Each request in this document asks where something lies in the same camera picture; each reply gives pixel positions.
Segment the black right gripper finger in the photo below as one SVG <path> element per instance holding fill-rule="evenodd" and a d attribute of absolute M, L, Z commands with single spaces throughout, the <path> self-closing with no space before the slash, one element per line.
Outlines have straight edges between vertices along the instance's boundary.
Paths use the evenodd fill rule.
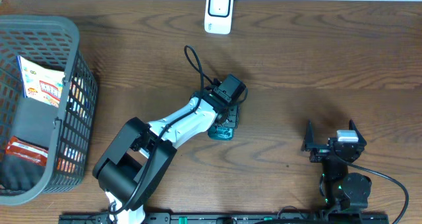
<path fill-rule="evenodd" d="M 357 127 L 356 127 L 356 125 L 355 125 L 355 123 L 353 122 L 352 119 L 349 120 L 349 129 L 356 133 L 357 143 L 360 146 L 365 147 L 367 145 L 367 141 L 364 139 L 364 137 L 358 131 L 358 129 L 357 129 Z"/>
<path fill-rule="evenodd" d="M 308 120 L 307 122 L 307 126 L 306 126 L 306 131 L 305 131 L 305 136 L 301 145 L 301 151 L 302 152 L 309 152 L 311 151 L 315 146 L 314 143 L 314 132 L 313 132 L 313 127 L 311 124 L 311 121 Z"/>

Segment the teal Listerine mouthwash bottle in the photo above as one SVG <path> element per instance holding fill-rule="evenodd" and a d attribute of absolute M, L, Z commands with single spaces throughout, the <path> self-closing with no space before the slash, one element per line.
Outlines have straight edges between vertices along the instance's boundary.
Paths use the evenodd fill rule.
<path fill-rule="evenodd" d="M 234 129 L 224 126 L 212 126 L 208 129 L 208 137 L 213 140 L 231 140 L 234 137 Z"/>

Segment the yellow chips snack bag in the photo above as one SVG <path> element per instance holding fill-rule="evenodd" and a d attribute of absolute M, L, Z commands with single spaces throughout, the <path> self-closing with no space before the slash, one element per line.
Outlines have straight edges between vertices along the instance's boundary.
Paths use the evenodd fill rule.
<path fill-rule="evenodd" d="M 17 56 L 16 61 L 22 76 L 24 97 L 59 107 L 65 73 L 39 66 L 22 56 Z"/>

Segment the orange red snack bar wrapper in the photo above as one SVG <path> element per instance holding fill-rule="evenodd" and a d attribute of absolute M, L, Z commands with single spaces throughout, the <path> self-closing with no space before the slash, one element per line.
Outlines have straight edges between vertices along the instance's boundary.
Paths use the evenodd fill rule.
<path fill-rule="evenodd" d="M 5 154 L 16 156 L 39 166 L 47 165 L 48 151 L 46 149 L 29 144 L 16 136 L 12 136 L 9 140 Z"/>

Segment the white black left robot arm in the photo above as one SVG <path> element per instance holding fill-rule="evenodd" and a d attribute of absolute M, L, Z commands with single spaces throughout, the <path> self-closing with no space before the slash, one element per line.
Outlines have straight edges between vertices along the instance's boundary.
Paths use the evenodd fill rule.
<path fill-rule="evenodd" d="M 227 90 L 194 93 L 188 104 L 150 122 L 128 120 L 95 164 L 93 176 L 109 200 L 111 223 L 142 223 L 144 204 L 179 147 L 212 127 L 237 126 L 239 97 Z"/>

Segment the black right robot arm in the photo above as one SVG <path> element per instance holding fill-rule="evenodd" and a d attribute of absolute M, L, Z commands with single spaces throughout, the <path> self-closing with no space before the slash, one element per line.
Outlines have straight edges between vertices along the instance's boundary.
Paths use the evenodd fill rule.
<path fill-rule="evenodd" d="M 371 179 L 348 170 L 366 145 L 353 121 L 349 121 L 347 130 L 338 130 L 325 144 L 315 142 L 312 125 L 307 123 L 301 149 L 310 153 L 311 163 L 322 164 L 320 193 L 326 200 L 326 209 L 322 211 L 326 219 L 334 213 L 360 212 L 368 207 Z"/>

